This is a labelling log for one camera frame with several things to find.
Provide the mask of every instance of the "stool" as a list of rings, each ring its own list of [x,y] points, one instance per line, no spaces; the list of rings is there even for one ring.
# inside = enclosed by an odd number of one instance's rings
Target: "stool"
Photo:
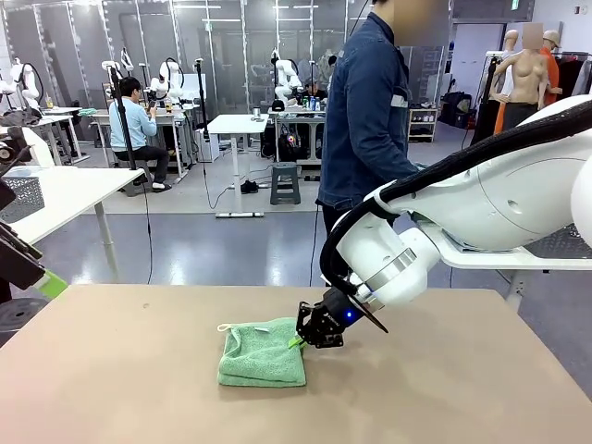
[[[44,299],[20,298],[0,304],[0,347],[25,327],[48,302]]]
[[[291,185],[279,184],[280,178],[283,176],[290,176]],[[300,204],[301,201],[298,186],[298,167],[295,162],[277,162],[272,167],[271,198],[269,202],[272,205],[278,205],[281,204],[280,200],[284,199],[291,199],[296,205]]]
[[[130,162],[126,160],[118,160],[119,166],[122,168],[131,168]],[[123,187],[123,190],[126,192],[128,197],[134,197],[138,194],[144,193],[144,187],[146,187],[147,191],[152,189],[152,176],[150,175],[150,168],[148,167],[148,163],[145,160],[136,160],[136,167],[142,168],[144,170],[144,174],[148,179],[147,182],[141,183],[140,185],[134,185],[133,181]]]

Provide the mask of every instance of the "white desk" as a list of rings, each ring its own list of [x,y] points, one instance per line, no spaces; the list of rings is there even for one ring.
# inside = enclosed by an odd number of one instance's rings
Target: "white desk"
[[[76,106],[71,106],[71,107],[67,107],[67,106],[54,106],[53,108],[49,109],[42,109],[41,112],[44,113],[46,116],[50,115],[50,116],[61,116],[64,114],[72,114],[75,113],[77,111],[80,111],[82,108],[81,107],[76,107]]]
[[[157,109],[157,114],[156,114],[156,126],[159,127],[172,127],[173,129],[173,139],[174,139],[174,143],[175,143],[175,155],[177,157],[177,172],[178,172],[178,178],[176,180],[176,182],[180,182],[185,176],[187,176],[187,169],[184,168],[182,161],[181,161],[181,156],[180,156],[180,151],[179,151],[179,140],[177,137],[177,131],[175,129],[176,125],[180,125],[183,130],[186,130],[186,125],[188,125],[188,121],[187,121],[187,117],[185,116],[185,112],[191,112],[191,110],[184,110],[184,109],[174,109],[172,113],[167,113],[167,111],[165,109]],[[108,156],[108,152],[107,152],[107,147],[106,147],[106,143],[105,143],[105,136],[103,134],[103,131],[101,130],[101,127],[110,127],[110,122],[109,122],[109,112],[106,109],[99,109],[97,110],[97,112],[95,114],[93,114],[92,116],[90,116],[90,118],[92,118],[93,122],[95,125],[97,125],[98,129],[99,129],[99,137],[101,138],[101,145],[103,146],[103,154],[105,156],[105,163],[106,166],[109,167],[109,156]],[[187,146],[188,142],[187,140],[184,141],[183,146],[185,147],[184,151],[185,153],[183,153],[183,155],[187,155],[190,158],[190,162],[191,163],[191,148],[189,146]]]
[[[506,301],[516,311],[520,308],[524,296],[524,279],[529,272],[592,270],[592,259],[545,259],[533,255],[524,247],[507,253],[464,253],[433,222],[418,220],[417,225],[434,242],[446,265],[460,269],[511,270],[512,278]]]
[[[94,206],[113,281],[119,282],[115,248],[107,225],[103,200],[141,174],[142,169],[80,169],[74,166],[44,169],[34,176],[39,177],[45,208],[10,227],[21,239],[34,244]]]
[[[234,196],[235,208],[231,213],[218,213],[216,217],[262,217],[263,213],[243,213],[242,195],[241,195],[241,174],[239,173],[239,150],[237,147],[237,134],[244,135],[245,143],[248,141],[249,134],[260,134],[265,131],[269,115],[262,114],[261,121],[253,120],[252,114],[223,114],[216,117],[212,123],[207,126],[211,134],[227,134],[231,139],[232,146],[232,166],[234,168]],[[247,158],[247,180],[251,167],[249,165],[248,152]]]
[[[316,127],[321,123],[325,123],[326,111],[311,111],[302,106],[289,106],[285,111],[273,111],[269,108],[269,116],[274,120],[274,128],[276,129],[276,159],[279,162],[279,122],[285,123],[305,123],[309,126],[311,144],[311,154],[308,159],[298,160],[296,163],[301,166],[320,166],[321,159],[316,158]]]
[[[57,116],[44,116],[38,123],[37,125],[33,125],[31,126],[31,128],[37,128],[40,131],[43,131],[43,129],[47,130],[47,137],[49,139],[49,144],[51,146],[52,149],[52,153],[54,154],[54,161],[56,165],[62,165],[62,160],[60,159],[59,156],[59,151],[57,150],[57,144],[56,144],[56,138],[54,137],[54,132],[52,131],[52,125],[58,122],[65,122],[68,121],[68,124],[70,126],[70,133],[72,135],[72,141],[74,143],[74,148],[76,149],[76,153],[78,154],[78,157],[76,159],[72,159],[72,164],[78,164],[79,162],[86,160],[89,158],[88,155],[82,156],[82,153],[80,152],[80,146],[78,144],[78,137],[76,136],[76,131],[74,130],[74,125],[72,125],[72,116],[70,115],[57,115]],[[62,136],[62,129],[60,128],[59,125],[56,125],[57,130],[60,133],[60,139],[62,140],[62,147],[64,148],[64,150],[69,150],[69,146],[66,143],[66,140],[64,139],[64,137]]]

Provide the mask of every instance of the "black mesh basket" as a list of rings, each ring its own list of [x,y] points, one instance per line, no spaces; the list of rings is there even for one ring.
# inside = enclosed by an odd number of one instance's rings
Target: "black mesh basket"
[[[3,178],[17,198],[0,211],[0,219],[14,224],[45,207],[39,178]]]

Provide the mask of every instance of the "shelving unit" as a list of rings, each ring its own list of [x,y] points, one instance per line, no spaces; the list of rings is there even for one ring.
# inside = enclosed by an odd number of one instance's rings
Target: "shelving unit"
[[[421,117],[422,121],[414,122],[416,117]],[[430,117],[432,121],[424,121],[424,117]],[[438,110],[436,108],[412,108],[409,110],[409,127],[408,127],[408,140],[409,142],[429,142],[434,141],[436,135],[436,123],[438,122]],[[412,134],[412,129],[415,128],[427,128],[429,133],[425,134]]]

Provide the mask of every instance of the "denim jacket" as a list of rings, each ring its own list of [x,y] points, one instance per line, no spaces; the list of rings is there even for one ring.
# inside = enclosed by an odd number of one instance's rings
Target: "denim jacket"
[[[318,203],[338,210],[417,172],[407,159],[409,69],[392,29],[370,13],[345,43],[331,83]]]

